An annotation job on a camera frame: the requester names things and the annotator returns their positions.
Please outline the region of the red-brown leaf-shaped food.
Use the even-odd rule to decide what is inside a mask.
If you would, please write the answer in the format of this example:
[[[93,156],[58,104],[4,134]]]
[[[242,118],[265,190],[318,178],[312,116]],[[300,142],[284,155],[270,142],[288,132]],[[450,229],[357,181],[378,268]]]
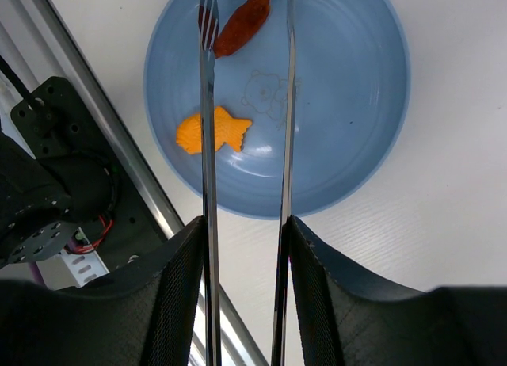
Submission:
[[[266,22],[271,0],[247,0],[224,25],[214,44],[215,57],[233,55],[244,47]]]

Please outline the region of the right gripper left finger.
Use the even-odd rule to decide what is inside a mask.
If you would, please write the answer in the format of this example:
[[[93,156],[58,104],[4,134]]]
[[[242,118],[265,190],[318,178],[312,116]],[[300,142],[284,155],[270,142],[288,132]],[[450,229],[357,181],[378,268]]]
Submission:
[[[204,263],[197,217],[81,288],[1,282],[4,365],[186,365]]]

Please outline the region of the metal tongs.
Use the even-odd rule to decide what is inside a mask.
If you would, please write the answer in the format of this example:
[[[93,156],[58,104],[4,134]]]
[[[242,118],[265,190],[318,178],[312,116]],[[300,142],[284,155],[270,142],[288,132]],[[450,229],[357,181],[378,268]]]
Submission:
[[[295,133],[295,0],[287,0],[289,42],[288,99],[285,128],[284,171],[277,248],[276,291],[273,317],[272,365],[285,364],[286,316],[289,265],[289,221],[292,216],[292,163]],[[208,255],[204,260],[206,364],[221,365],[219,309],[219,245],[215,179],[215,54],[213,44],[219,28],[217,0],[200,0],[199,29],[200,127],[202,146],[203,214],[207,224]]]

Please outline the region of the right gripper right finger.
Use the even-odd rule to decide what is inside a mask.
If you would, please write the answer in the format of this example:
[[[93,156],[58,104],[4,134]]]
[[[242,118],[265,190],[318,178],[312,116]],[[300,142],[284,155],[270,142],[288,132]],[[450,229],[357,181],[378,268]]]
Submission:
[[[420,292],[366,269],[298,218],[289,233],[305,364],[505,364],[505,288]]]

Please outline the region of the orange fish-shaped cookie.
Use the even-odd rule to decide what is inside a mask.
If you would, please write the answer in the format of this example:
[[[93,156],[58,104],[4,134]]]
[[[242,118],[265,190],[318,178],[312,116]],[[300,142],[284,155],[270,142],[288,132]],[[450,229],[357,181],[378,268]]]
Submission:
[[[227,144],[240,152],[244,136],[253,124],[252,120],[233,117],[224,107],[215,108],[215,151]],[[186,118],[177,128],[176,144],[190,155],[202,152],[201,116],[196,113]]]

